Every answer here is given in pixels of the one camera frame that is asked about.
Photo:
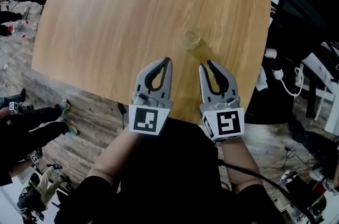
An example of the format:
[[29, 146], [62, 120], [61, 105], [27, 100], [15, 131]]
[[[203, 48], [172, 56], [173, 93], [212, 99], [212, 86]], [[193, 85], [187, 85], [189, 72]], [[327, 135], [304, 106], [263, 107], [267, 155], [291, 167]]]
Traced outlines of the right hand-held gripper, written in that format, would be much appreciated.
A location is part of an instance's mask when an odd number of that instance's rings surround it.
[[203, 101], [200, 112], [208, 137], [213, 142], [239, 137], [244, 134], [244, 109], [239, 105], [236, 78], [224, 66], [212, 60], [208, 60], [207, 65], [218, 86], [214, 89], [207, 68], [200, 64], [199, 80]]

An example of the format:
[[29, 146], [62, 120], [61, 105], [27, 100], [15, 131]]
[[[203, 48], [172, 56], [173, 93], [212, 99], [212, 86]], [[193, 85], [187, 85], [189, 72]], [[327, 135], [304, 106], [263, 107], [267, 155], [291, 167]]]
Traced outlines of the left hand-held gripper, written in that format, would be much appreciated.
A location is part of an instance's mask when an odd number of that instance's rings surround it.
[[[169, 57], [156, 60], [137, 76], [132, 104], [129, 105], [129, 130], [158, 136], [173, 107], [169, 99], [172, 85], [173, 63]], [[155, 87], [153, 80], [162, 74], [160, 84]], [[161, 98], [146, 94], [158, 94]]]

